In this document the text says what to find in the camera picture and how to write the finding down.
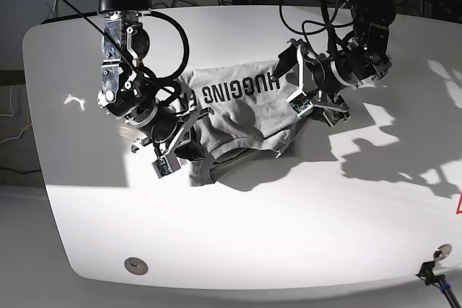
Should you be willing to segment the silver disc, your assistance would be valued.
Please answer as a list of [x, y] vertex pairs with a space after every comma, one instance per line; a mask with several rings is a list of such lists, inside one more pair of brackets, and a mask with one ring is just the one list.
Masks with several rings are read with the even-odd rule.
[[149, 270], [148, 265], [140, 258], [126, 258], [124, 267], [129, 273], [137, 276], [143, 276]]
[[452, 245], [451, 244], [443, 244], [439, 246], [433, 253], [433, 259], [435, 261], [441, 261], [446, 259], [449, 254], [452, 252]]

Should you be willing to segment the grey T-shirt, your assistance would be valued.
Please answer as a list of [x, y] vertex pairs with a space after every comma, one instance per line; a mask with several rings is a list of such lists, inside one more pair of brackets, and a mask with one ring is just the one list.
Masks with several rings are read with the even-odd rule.
[[192, 104], [210, 108], [194, 125], [204, 158], [181, 164], [193, 187], [214, 184], [233, 169], [260, 159], [276, 159], [292, 147], [305, 127], [287, 98], [298, 88], [291, 69], [273, 80], [276, 61], [185, 71], [179, 82]]

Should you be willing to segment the silver disc near right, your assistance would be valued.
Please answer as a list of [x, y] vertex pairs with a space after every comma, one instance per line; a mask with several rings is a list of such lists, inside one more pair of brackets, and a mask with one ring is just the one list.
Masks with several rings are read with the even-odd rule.
[[443, 244], [439, 246], [433, 253], [433, 259], [435, 261], [441, 261], [446, 259], [449, 254], [452, 252], [452, 245], [451, 244]]

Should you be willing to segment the silver disc near left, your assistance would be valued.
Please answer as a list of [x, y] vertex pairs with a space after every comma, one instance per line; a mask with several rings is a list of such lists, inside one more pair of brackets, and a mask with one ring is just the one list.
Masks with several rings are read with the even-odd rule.
[[124, 267], [129, 273], [137, 276], [143, 276], [149, 270], [148, 265], [140, 258], [126, 258]]

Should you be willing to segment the red warning sticker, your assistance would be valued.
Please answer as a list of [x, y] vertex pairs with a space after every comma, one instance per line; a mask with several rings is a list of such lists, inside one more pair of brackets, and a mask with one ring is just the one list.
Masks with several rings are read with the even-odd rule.
[[462, 214], [462, 193], [461, 193], [461, 195], [459, 197], [459, 200], [458, 200], [456, 214]]

